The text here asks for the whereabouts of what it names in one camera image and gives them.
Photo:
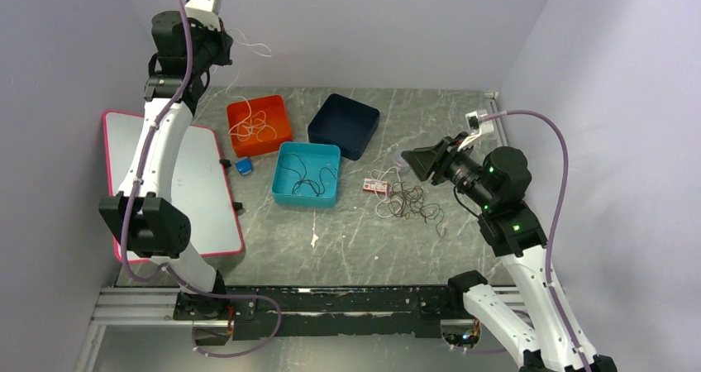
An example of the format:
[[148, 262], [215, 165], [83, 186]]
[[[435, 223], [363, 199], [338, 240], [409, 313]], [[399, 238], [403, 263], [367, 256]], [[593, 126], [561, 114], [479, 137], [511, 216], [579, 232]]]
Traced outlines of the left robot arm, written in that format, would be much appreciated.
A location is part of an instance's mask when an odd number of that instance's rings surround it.
[[131, 165], [118, 190], [98, 210], [138, 282], [128, 255], [156, 263], [179, 284], [191, 313], [216, 319], [230, 307], [222, 274], [192, 244], [192, 224], [171, 202], [172, 179], [185, 132], [207, 89], [210, 69], [231, 64], [233, 39], [213, 10], [166, 11], [151, 21], [156, 52], [148, 64], [145, 115]]

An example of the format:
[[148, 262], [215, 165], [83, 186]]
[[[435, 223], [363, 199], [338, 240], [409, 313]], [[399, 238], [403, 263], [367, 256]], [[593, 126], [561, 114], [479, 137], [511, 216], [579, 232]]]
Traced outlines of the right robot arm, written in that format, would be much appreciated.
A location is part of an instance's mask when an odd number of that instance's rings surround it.
[[532, 180], [525, 155], [500, 146], [481, 163], [459, 139], [405, 150], [401, 156], [417, 178], [446, 181], [455, 197], [467, 196], [480, 209], [479, 230], [507, 269], [530, 318], [523, 319], [472, 270], [449, 280], [446, 307], [455, 317], [475, 317], [498, 340], [521, 371], [614, 371], [612, 357], [599, 353], [582, 332], [547, 259], [548, 240], [524, 201]]

